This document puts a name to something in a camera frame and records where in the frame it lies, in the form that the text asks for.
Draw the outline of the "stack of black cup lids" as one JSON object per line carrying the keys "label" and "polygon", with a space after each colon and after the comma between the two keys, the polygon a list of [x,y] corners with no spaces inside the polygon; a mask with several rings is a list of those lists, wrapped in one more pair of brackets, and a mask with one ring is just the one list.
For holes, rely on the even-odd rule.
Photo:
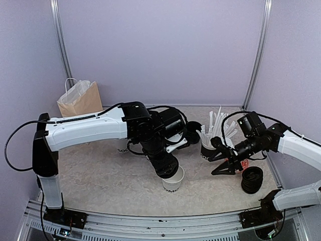
{"label": "stack of black cup lids", "polygon": [[259,167],[248,167],[242,173],[241,187],[247,194],[259,191],[263,183],[263,170]]}

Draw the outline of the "stack of white paper cups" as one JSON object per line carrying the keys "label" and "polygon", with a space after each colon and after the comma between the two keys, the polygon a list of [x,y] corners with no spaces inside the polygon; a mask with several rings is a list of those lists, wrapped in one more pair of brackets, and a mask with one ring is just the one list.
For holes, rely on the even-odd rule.
{"label": "stack of white paper cups", "polygon": [[128,142],[127,139],[116,140],[115,142],[116,149],[120,154],[125,154],[126,152],[128,152],[127,142]]}

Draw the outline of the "brown paper bag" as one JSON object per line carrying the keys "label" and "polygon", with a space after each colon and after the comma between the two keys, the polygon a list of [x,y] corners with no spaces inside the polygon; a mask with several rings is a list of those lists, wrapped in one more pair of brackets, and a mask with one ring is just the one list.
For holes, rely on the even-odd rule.
{"label": "brown paper bag", "polygon": [[57,100],[62,117],[103,111],[96,81],[67,78],[65,93]]}

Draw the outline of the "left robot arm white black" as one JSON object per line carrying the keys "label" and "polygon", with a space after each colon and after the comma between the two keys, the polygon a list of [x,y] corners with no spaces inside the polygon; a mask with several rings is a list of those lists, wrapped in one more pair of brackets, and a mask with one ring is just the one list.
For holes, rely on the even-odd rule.
{"label": "left robot arm white black", "polygon": [[177,108],[163,106],[147,108],[139,101],[117,103],[101,112],[74,117],[49,117],[43,113],[36,121],[19,126],[22,129],[36,124],[32,144],[32,167],[38,176],[46,208],[59,223],[70,219],[64,207],[58,179],[59,151],[101,140],[127,140],[140,144],[156,174],[162,179],[173,177],[179,168],[172,151],[187,144],[187,117]]}

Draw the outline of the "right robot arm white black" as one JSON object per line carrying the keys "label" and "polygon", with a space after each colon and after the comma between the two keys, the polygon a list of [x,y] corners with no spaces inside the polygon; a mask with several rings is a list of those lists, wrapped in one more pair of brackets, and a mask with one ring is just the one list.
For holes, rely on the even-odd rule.
{"label": "right robot arm white black", "polygon": [[[262,114],[254,111],[242,111],[243,116],[237,120],[245,140],[229,147],[224,134],[211,139],[216,152],[209,158],[210,162],[224,160],[212,175],[234,175],[241,171],[241,161],[250,159],[258,152],[273,151],[282,153],[300,160],[313,168],[320,170],[320,144],[296,133],[291,127],[279,120],[267,128],[262,122]],[[256,212],[257,219],[267,223],[282,211],[294,207],[304,207],[320,204],[320,181],[293,189],[278,189],[271,191],[262,203],[262,208]]]}

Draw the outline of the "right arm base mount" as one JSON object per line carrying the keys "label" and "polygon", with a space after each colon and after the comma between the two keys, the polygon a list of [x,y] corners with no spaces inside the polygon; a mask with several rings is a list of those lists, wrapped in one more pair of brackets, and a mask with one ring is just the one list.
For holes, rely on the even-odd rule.
{"label": "right arm base mount", "polygon": [[276,210],[273,200],[280,189],[272,190],[264,198],[260,199],[260,208],[248,210],[239,214],[242,228],[255,227],[284,218],[282,211]]}

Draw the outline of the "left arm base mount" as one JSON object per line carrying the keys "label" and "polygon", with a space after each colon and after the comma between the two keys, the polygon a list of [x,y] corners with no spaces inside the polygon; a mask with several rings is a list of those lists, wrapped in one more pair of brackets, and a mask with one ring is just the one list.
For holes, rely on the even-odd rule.
{"label": "left arm base mount", "polygon": [[66,209],[64,202],[59,209],[46,207],[44,220],[70,228],[84,229],[88,214],[85,212]]}

